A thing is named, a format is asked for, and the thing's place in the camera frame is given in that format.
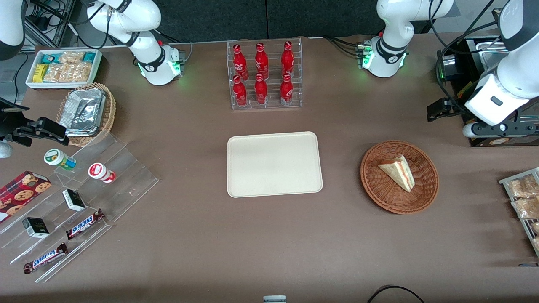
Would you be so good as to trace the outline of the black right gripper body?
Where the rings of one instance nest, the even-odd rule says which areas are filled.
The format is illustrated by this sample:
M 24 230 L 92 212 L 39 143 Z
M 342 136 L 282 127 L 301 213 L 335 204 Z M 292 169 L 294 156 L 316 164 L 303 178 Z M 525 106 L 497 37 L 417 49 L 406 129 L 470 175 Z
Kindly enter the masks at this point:
M 17 105 L 5 98 L 0 98 L 0 140 L 7 140 L 17 129 L 26 127 L 29 119 L 24 115 L 29 107 Z

